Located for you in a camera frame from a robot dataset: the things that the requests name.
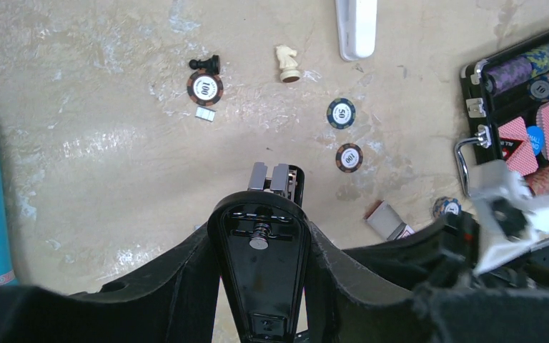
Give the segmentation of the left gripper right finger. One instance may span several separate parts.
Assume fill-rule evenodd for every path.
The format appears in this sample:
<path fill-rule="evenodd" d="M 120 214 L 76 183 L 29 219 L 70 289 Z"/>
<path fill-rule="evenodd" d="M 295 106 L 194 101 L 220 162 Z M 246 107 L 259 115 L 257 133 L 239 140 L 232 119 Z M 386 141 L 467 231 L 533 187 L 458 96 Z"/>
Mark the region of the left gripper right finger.
<path fill-rule="evenodd" d="M 411 292 L 371 272 L 310 227 L 305 278 L 311 342 L 549 342 L 549 290 Z"/>

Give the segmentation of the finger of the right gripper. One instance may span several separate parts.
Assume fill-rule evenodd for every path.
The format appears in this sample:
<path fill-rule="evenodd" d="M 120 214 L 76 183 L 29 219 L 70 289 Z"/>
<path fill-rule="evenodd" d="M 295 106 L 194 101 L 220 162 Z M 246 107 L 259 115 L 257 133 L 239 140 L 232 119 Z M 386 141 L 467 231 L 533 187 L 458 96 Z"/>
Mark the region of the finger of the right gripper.
<path fill-rule="evenodd" d="M 424 282 L 453 286 L 474 262 L 474 219 L 471 215 L 443 215 L 408 237 L 344 253 L 370 271 L 402 288 Z"/>

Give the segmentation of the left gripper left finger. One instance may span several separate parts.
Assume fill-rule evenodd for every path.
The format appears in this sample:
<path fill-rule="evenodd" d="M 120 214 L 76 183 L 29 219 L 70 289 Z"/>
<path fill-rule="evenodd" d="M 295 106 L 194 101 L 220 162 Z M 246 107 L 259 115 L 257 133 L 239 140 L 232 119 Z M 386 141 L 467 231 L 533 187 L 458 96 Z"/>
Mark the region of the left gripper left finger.
<path fill-rule="evenodd" d="M 218 289 L 202 227 L 95 293 L 1 286 L 0 342 L 210 342 Z"/>

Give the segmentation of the metal staple strip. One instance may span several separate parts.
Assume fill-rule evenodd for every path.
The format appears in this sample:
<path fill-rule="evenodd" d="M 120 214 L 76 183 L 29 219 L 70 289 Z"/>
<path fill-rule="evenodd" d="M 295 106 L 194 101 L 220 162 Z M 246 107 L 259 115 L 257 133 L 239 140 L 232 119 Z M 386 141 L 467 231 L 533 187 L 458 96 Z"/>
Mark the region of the metal staple strip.
<path fill-rule="evenodd" d="M 208 109 L 203 106 L 198 106 L 195 117 L 205 121 L 213 122 L 215 118 L 216 111 Z"/>

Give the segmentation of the black stapler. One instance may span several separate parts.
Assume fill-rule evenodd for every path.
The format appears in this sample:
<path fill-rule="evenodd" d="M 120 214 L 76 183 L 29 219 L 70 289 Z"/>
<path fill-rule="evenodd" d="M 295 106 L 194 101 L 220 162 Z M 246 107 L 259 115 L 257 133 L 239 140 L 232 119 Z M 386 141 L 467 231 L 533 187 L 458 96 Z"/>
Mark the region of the black stapler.
<path fill-rule="evenodd" d="M 304 172 L 252 168 L 247 190 L 214 208 L 207 233 L 241 342 L 293 342 L 311 245 Z"/>

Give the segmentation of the white stapler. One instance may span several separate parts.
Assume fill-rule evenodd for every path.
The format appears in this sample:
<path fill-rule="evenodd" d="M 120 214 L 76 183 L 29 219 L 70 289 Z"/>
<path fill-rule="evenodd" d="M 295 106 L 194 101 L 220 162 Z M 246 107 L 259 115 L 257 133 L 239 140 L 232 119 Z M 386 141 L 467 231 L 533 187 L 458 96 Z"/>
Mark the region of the white stapler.
<path fill-rule="evenodd" d="M 378 0 L 335 0 L 340 56 L 366 59 L 375 51 Z"/>

